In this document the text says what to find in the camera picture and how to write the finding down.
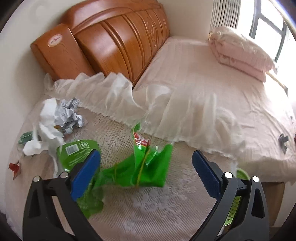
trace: lace tablecloth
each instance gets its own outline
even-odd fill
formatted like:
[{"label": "lace tablecloth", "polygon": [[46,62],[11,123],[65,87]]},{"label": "lace tablecloth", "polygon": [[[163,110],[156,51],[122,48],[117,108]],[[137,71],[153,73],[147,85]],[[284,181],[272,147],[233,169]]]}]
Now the lace tablecloth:
[{"label": "lace tablecloth", "polygon": [[[42,100],[35,106],[24,123],[20,135],[38,122]],[[66,136],[66,142],[79,139],[96,140],[102,151],[102,168],[107,168],[128,157],[133,151],[130,128],[109,117],[79,108],[86,124]],[[163,147],[166,141],[142,134],[152,145]],[[214,206],[199,176],[192,166],[194,148],[184,142],[174,144],[172,159],[163,188],[104,187],[104,208],[90,217],[89,222],[106,241],[187,241],[203,223]],[[215,154],[205,156],[218,163],[223,171],[234,171],[235,164]],[[16,232],[22,235],[22,217],[27,193],[36,175],[49,179],[53,163],[47,152],[23,157],[13,147],[10,162],[22,163],[22,173],[14,181],[7,171],[5,201],[8,217]],[[56,200],[58,215],[67,232],[72,232]]]}]

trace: silver screw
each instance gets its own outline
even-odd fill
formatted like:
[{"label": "silver screw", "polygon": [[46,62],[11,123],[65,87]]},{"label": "silver screw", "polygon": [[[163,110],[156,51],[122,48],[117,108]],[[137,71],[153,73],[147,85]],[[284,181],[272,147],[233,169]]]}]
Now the silver screw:
[{"label": "silver screw", "polygon": [[254,176],[254,177],[253,177],[253,181],[256,182],[256,183],[259,182],[259,177]]},{"label": "silver screw", "polygon": [[224,176],[227,177],[228,179],[232,178],[232,174],[230,172],[226,172]]},{"label": "silver screw", "polygon": [[62,172],[61,174],[60,174],[60,177],[61,178],[67,178],[69,176],[69,174],[67,173],[67,172]]},{"label": "silver screw", "polygon": [[36,177],[34,177],[34,178],[33,178],[33,181],[34,181],[34,182],[39,182],[39,181],[40,181],[40,176],[36,176]]}]

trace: barcode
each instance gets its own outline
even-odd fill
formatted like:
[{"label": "barcode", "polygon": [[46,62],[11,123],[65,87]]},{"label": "barcode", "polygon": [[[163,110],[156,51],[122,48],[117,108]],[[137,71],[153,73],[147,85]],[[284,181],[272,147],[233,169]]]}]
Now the barcode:
[{"label": "barcode", "polygon": [[73,153],[75,153],[77,151],[79,151],[79,148],[78,148],[77,144],[66,147],[66,152],[67,152],[68,155],[71,155],[71,154],[73,154]]}]

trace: wooden headboard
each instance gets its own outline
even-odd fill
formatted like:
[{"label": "wooden headboard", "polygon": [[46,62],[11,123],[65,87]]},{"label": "wooden headboard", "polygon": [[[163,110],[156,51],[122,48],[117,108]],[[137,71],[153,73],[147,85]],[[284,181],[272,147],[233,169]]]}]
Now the wooden headboard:
[{"label": "wooden headboard", "polygon": [[66,11],[31,49],[53,80],[120,72],[134,86],[168,36],[156,0],[87,0]]}]

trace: gray pleated curtain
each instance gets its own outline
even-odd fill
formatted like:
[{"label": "gray pleated curtain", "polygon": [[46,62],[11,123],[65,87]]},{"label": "gray pleated curtain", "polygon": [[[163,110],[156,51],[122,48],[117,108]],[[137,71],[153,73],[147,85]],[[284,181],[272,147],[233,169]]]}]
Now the gray pleated curtain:
[{"label": "gray pleated curtain", "polygon": [[210,30],[218,26],[237,27],[241,0],[214,0]]}]

